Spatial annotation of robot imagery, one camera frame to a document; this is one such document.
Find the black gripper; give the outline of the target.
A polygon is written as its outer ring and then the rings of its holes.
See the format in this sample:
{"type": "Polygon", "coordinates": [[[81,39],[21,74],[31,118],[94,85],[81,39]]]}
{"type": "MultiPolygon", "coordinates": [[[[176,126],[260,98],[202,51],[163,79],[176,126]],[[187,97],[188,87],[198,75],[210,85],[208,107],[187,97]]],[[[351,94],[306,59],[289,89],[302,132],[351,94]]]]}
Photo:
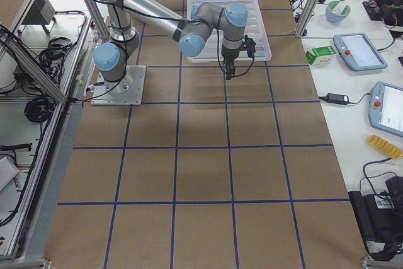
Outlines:
{"type": "Polygon", "coordinates": [[[242,41],[231,42],[224,40],[222,42],[221,54],[223,57],[223,65],[225,67],[226,80],[231,80],[236,75],[236,67],[234,61],[238,58],[242,48],[242,41]]]}

